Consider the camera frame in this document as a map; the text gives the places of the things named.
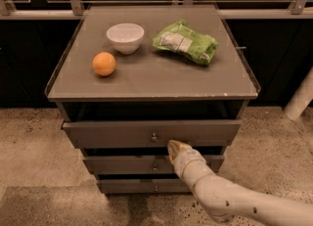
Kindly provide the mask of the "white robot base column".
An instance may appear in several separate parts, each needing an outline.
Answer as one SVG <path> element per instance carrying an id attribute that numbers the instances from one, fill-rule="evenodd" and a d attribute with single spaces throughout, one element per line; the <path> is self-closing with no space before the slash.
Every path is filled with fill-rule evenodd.
<path id="1" fill-rule="evenodd" d="M 313 100 L 313 67 L 309 70 L 288 104 L 284 108 L 285 115 L 291 119 L 298 119 Z"/>

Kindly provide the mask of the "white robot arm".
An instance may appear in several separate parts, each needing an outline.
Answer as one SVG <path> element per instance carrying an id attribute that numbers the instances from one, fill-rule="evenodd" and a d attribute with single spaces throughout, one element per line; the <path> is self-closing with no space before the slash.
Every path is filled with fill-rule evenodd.
<path id="1" fill-rule="evenodd" d="M 249 190 L 218 176 L 190 145 L 176 140 L 167 144 L 175 173 L 189 187 L 206 213 L 227 224 L 236 215 L 266 226 L 313 226 L 313 204 Z"/>

